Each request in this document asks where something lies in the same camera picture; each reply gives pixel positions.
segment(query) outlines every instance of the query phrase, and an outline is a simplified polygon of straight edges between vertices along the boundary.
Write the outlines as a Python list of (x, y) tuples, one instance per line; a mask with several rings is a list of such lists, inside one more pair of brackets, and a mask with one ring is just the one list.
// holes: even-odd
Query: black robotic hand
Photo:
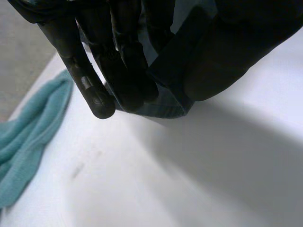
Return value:
[[(29, 22), (37, 23), (73, 77), (93, 114), (106, 119), (115, 112), (116, 99), (127, 112), (157, 98), (143, 47), (138, 41), (141, 0), (9, 0)], [(172, 38), (175, 0), (144, 0), (152, 45), (160, 51)], [(83, 30), (109, 88), (94, 71), (80, 40)]]

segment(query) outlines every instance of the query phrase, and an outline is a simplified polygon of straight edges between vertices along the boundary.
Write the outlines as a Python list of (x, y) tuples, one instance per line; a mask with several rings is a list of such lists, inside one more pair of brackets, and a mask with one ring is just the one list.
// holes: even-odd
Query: white surface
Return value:
[[(75, 89), (0, 227), (302, 226), (302, 40), (300, 30), (177, 120), (102, 121)], [(63, 68), (56, 55), (29, 95)]]

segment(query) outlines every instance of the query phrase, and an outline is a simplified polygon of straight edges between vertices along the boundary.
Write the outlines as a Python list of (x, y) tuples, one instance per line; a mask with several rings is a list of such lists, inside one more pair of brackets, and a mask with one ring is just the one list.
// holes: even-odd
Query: blue towel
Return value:
[(15, 203), (34, 177), (45, 146), (61, 125), (72, 87), (64, 70), (28, 101), (17, 119), (0, 124), (0, 209)]

